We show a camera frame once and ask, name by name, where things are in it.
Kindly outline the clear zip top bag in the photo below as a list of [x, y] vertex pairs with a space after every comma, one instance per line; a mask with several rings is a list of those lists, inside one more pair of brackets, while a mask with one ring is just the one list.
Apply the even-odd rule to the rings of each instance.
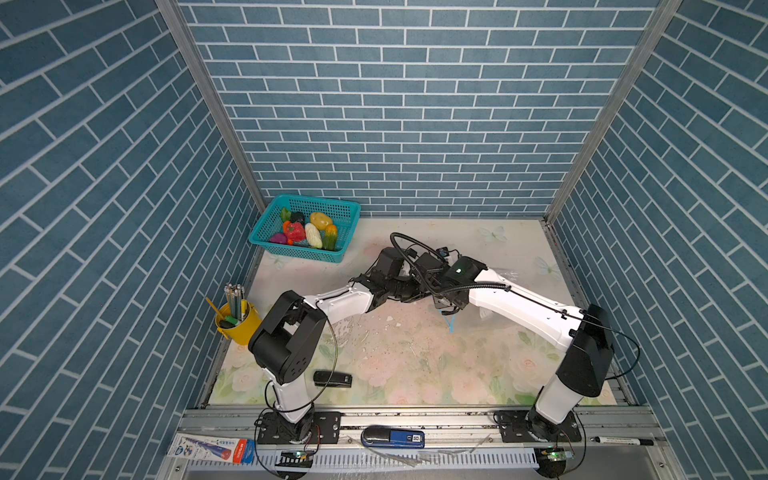
[[[469, 258], [462, 257], [457, 263], [475, 262]], [[480, 274], [475, 279], [475, 284], [470, 286], [469, 304], [467, 306], [474, 306], [479, 310], [487, 310], [492, 314], [500, 315], [504, 319], [528, 327], [530, 322], [536, 319], [536, 305], [529, 302], [524, 297], [520, 288], [515, 286], [513, 282], [503, 278], [496, 271], [487, 268], [485, 264], [476, 264], [480, 265]], [[457, 316], [462, 310], [448, 312], [439, 310], [436, 306], [435, 308], [445, 318], [449, 332], [455, 333]]]

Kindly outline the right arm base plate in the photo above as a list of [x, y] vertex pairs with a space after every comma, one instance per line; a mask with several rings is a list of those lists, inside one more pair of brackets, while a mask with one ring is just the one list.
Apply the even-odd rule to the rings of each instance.
[[583, 440], [582, 429], [575, 412], [571, 410], [562, 423], [555, 424], [539, 415], [533, 408], [495, 410], [491, 419], [499, 429], [504, 443], [570, 441]]

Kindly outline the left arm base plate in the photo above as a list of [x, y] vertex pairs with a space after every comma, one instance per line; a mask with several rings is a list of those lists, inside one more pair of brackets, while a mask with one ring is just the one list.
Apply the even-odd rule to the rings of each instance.
[[337, 444], [342, 414], [338, 411], [310, 410], [298, 423], [283, 415], [266, 411], [255, 423], [259, 445]]

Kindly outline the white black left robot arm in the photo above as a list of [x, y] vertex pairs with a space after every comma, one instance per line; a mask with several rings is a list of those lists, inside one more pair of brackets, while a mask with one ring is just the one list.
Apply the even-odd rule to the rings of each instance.
[[326, 328], [389, 300], [408, 303], [428, 294], [419, 281], [387, 276], [376, 267], [329, 292], [309, 296], [283, 292], [248, 343], [275, 389], [273, 411], [291, 427], [311, 418], [316, 398], [308, 393], [304, 372]]

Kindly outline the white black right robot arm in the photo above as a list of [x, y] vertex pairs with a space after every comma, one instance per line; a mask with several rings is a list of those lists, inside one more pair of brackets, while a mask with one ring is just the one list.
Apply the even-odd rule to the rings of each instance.
[[580, 309], [536, 294], [466, 257], [420, 282], [437, 303], [459, 310], [468, 304], [512, 320], [547, 340], [564, 356], [525, 417], [531, 436], [553, 441], [583, 398], [596, 398], [614, 356], [613, 330], [592, 305]]

